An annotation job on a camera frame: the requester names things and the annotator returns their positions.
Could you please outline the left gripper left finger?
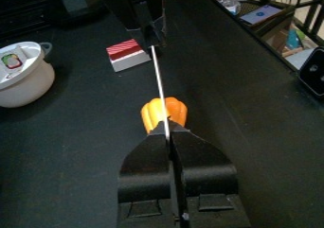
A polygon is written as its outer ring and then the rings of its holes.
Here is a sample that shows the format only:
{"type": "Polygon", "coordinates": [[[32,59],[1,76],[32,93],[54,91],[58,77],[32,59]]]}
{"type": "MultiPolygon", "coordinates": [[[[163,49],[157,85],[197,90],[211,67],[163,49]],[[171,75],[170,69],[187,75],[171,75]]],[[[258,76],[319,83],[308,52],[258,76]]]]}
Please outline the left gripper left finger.
{"type": "Polygon", "coordinates": [[[175,228],[174,141],[158,123],[124,158],[118,177],[118,228],[175,228]]]}

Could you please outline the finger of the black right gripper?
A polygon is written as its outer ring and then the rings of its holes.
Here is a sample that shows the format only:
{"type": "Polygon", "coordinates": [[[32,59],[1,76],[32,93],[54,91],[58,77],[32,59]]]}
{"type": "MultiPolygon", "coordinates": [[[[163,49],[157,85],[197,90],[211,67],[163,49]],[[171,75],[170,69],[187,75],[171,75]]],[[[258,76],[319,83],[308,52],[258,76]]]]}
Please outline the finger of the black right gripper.
{"type": "Polygon", "coordinates": [[[141,46],[149,46],[145,30],[141,27],[131,0],[103,0],[107,9],[123,24],[127,33],[141,46]]]}
{"type": "Polygon", "coordinates": [[[149,0],[151,27],[162,46],[166,45],[165,0],[149,0]]]}

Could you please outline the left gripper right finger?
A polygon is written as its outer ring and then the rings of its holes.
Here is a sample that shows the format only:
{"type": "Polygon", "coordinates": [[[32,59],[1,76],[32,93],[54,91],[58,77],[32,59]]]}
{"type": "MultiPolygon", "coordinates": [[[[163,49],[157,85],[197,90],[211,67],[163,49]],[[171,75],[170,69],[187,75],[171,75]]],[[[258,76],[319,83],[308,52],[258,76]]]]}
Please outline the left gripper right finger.
{"type": "Polygon", "coordinates": [[[206,140],[170,122],[170,158],[181,228],[252,228],[237,169],[206,140]]]}

